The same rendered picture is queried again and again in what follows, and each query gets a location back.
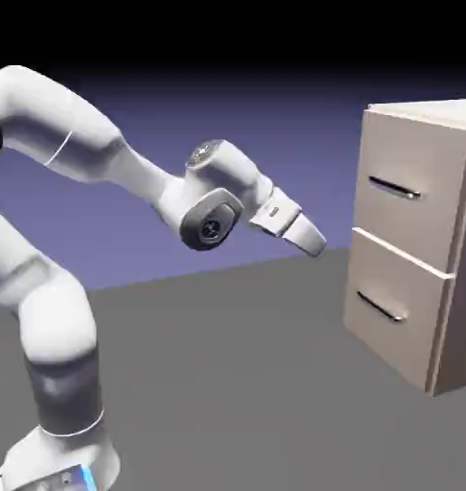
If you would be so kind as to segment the light wood cabinet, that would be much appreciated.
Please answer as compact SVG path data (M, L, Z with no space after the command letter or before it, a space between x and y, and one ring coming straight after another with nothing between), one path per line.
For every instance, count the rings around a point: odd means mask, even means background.
M365 112L368 110L466 128L466 100L374 104ZM431 396L466 386L466 200L454 236L453 270L449 273L454 275L454 283L443 306L442 325L434 341L431 389L422 389Z

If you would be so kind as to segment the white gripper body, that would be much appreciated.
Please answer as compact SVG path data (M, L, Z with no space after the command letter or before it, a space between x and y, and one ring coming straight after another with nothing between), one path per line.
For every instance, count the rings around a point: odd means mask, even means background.
M326 238L303 213L294 219L282 238L311 257L320 255L327 245Z

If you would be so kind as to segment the short light wood drawer front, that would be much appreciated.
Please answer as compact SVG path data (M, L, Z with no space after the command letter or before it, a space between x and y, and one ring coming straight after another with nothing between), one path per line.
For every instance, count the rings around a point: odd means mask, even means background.
M345 327L411 384L431 389L433 348L454 283L442 272L360 227L352 229ZM408 318L394 323L365 304L357 290Z

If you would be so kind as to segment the tall light wood drawer front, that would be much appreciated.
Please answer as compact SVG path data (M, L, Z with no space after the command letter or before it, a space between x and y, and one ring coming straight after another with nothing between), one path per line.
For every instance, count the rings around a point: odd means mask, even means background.
M373 186L370 175L422 198L392 195ZM364 113L354 226L449 273L465 200L466 128Z

